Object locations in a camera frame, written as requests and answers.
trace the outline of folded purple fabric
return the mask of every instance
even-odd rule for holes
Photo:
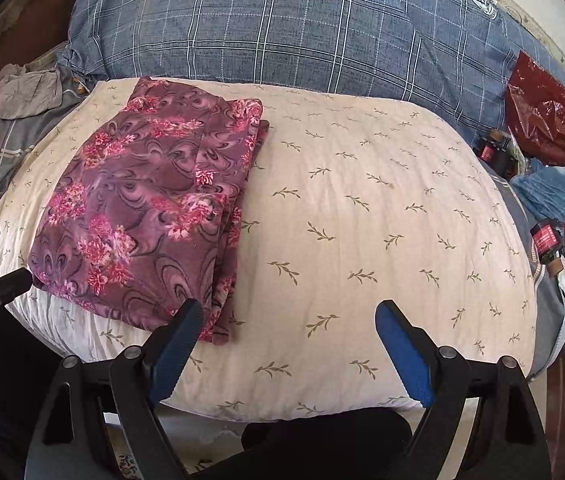
[[[216,324],[236,281],[242,190],[268,123],[259,100],[141,78],[82,145],[47,204],[28,265],[43,290],[154,330],[186,298]]]

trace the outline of blue plaid blanket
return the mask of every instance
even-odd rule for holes
[[[565,85],[490,0],[77,0],[58,60],[91,85],[173,76],[408,100],[472,143],[503,127],[521,49]]]

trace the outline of red plastic bag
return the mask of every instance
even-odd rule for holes
[[[565,87],[523,51],[507,84],[505,113],[523,152],[565,166]]]

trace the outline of metal screw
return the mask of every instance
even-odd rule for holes
[[[70,355],[69,357],[65,357],[62,361],[62,365],[65,368],[73,368],[78,364],[78,358],[75,355]]]
[[[142,349],[139,346],[130,346],[129,348],[125,349],[124,356],[127,359],[135,359],[138,357],[142,352]]]
[[[440,352],[445,359],[453,359],[456,355],[458,355],[458,352],[450,346],[441,346],[438,349],[438,352]]]
[[[507,368],[516,368],[518,366],[518,361],[516,361],[516,359],[514,359],[513,357],[506,355],[505,357],[503,357],[503,364]]]

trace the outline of cream bedsheet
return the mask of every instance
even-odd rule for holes
[[[0,275],[24,265],[74,152],[136,81],[99,83],[28,156],[0,201]],[[536,302],[525,250],[450,126],[405,102],[194,84],[261,99],[272,128],[246,190],[231,341],[198,343],[168,405],[245,421],[413,407],[375,333],[385,299],[437,344],[492,362],[510,354],[529,371]],[[85,361],[148,336],[37,289],[8,308]]]

